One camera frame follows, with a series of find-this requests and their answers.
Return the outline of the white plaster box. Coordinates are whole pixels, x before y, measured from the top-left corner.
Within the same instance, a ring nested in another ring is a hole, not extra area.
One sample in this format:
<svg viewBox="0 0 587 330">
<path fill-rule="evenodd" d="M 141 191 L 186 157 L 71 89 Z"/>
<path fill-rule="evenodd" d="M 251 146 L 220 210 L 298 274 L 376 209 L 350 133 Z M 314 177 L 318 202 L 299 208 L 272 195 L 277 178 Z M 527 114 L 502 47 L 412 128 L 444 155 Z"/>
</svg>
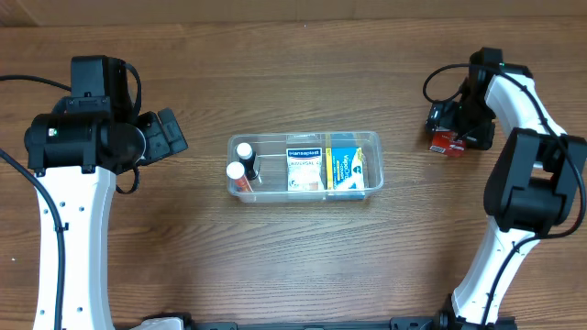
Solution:
<svg viewBox="0 0 587 330">
<path fill-rule="evenodd" d="M 286 158 L 288 170 L 287 187 L 289 191 L 324 190 L 321 148 L 288 148 Z"/>
</svg>

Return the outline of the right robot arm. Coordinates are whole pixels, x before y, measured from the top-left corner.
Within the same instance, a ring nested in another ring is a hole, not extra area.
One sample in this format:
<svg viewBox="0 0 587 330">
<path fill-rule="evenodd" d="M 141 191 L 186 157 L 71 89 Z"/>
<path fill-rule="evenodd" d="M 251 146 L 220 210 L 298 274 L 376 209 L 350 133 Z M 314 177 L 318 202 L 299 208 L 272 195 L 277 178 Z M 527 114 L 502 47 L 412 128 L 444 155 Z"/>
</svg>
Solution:
<svg viewBox="0 0 587 330">
<path fill-rule="evenodd" d="M 499 317 L 501 302 L 529 252 L 541 241 L 567 237 L 586 215 L 582 170 L 586 141 L 548 114 L 531 71 L 482 48 L 464 63 L 457 92 L 434 100 L 425 123 L 431 150 L 452 157 L 487 150 L 497 125 L 507 137 L 486 182 L 487 229 L 462 282 L 424 329 L 515 329 Z"/>
</svg>

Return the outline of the dark bottle white cap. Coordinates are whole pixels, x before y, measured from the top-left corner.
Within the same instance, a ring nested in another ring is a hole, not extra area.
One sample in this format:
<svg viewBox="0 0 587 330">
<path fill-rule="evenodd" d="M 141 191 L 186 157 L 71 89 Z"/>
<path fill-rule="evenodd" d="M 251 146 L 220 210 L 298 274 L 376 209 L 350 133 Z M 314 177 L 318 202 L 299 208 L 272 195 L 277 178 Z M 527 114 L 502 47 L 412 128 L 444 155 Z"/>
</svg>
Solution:
<svg viewBox="0 0 587 330">
<path fill-rule="evenodd" d="M 249 143 L 242 142 L 236 147 L 238 161 L 245 169 L 246 177 L 249 181 L 257 180 L 259 175 L 259 165 L 257 162 L 257 153 Z"/>
</svg>

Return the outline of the blue VapoDrops box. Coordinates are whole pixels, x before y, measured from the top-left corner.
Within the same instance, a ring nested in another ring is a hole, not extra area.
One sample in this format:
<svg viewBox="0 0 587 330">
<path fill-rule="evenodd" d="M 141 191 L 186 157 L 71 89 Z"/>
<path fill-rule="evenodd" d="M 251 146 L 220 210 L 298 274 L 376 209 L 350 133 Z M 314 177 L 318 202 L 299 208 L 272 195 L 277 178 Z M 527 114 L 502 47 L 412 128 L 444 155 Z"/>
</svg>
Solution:
<svg viewBox="0 0 587 330">
<path fill-rule="evenodd" d="M 362 148 L 327 148 L 326 161 L 329 190 L 346 192 L 365 188 Z"/>
</svg>

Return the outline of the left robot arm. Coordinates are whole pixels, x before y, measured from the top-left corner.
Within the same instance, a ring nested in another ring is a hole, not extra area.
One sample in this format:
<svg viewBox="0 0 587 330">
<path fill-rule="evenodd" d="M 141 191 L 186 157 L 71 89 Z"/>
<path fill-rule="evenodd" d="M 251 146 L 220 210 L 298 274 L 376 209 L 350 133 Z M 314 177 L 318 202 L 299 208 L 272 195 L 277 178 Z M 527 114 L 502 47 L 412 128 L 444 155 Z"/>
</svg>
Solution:
<svg viewBox="0 0 587 330">
<path fill-rule="evenodd" d="M 128 62 L 72 58 L 71 93 L 25 133 L 40 215 L 36 329 L 111 329 L 107 235 L 118 175 L 188 148 L 169 108 L 141 110 Z"/>
</svg>

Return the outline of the red small box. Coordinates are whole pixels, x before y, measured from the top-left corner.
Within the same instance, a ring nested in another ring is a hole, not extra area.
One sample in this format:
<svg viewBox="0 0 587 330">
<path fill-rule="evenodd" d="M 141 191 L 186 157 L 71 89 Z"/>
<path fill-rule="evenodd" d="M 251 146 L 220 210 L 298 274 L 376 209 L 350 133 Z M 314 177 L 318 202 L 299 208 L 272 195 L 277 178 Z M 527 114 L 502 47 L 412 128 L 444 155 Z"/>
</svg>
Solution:
<svg viewBox="0 0 587 330">
<path fill-rule="evenodd" d="M 466 150 L 466 145 L 458 139 L 455 132 L 437 131 L 432 136 L 429 150 L 448 157 L 460 157 Z"/>
</svg>

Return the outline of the orange tube white cap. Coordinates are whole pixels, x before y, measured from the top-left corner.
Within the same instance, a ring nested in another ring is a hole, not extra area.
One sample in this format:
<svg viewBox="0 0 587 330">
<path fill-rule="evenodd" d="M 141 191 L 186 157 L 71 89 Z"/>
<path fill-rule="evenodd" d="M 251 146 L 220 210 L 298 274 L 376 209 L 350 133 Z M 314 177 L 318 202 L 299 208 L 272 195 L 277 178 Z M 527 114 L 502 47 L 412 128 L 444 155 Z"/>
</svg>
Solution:
<svg viewBox="0 0 587 330">
<path fill-rule="evenodd" d="M 232 180 L 242 192 L 252 192 L 249 180 L 246 176 L 246 170 L 242 163 L 238 161 L 230 162 L 226 168 L 227 176 Z"/>
</svg>

